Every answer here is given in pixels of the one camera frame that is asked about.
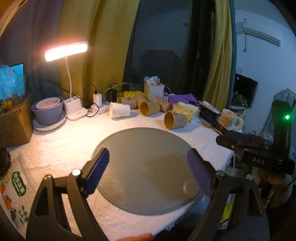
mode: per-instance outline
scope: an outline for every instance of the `white plastic basket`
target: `white plastic basket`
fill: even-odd
[[[163,84],[148,85],[144,83],[144,94],[148,97],[149,101],[152,101],[156,96],[163,98],[164,90],[165,90],[165,86]]]

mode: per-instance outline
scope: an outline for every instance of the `winnie the pooh mug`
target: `winnie the pooh mug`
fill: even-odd
[[[219,124],[225,127],[227,130],[238,131],[242,128],[244,122],[242,118],[238,117],[236,113],[231,110],[223,109],[218,120]]]

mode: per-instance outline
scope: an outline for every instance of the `white lamp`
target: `white lamp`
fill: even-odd
[[[88,49],[88,42],[78,42],[67,45],[58,46],[45,51],[44,57],[46,62],[50,62],[59,58],[65,57],[66,67],[70,81],[70,98],[64,101],[67,118],[71,121],[78,120],[87,115],[87,109],[82,107],[81,100],[74,96],[72,97],[72,81],[68,67],[68,56],[84,53]]]

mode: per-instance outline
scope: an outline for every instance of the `brown paper cup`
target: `brown paper cup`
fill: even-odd
[[[117,103],[128,104],[131,107],[131,109],[134,109],[134,108],[137,107],[137,100],[136,99],[118,97],[117,98]]]
[[[159,112],[160,105],[152,101],[143,101],[140,106],[142,115],[147,116]]]
[[[136,94],[133,98],[136,99],[138,108],[140,108],[143,101],[146,101],[145,96],[142,94]]]
[[[171,111],[166,112],[164,121],[165,127],[169,130],[184,127],[188,123],[186,115]]]
[[[167,112],[172,109],[170,103],[159,96],[154,97],[153,102],[160,104],[160,110]]]

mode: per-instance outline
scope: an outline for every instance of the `air conditioner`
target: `air conditioner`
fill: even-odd
[[[270,43],[273,43],[277,46],[281,45],[281,33],[276,29],[270,27],[267,24],[252,22],[236,22],[237,34],[248,34],[263,40],[266,40]]]

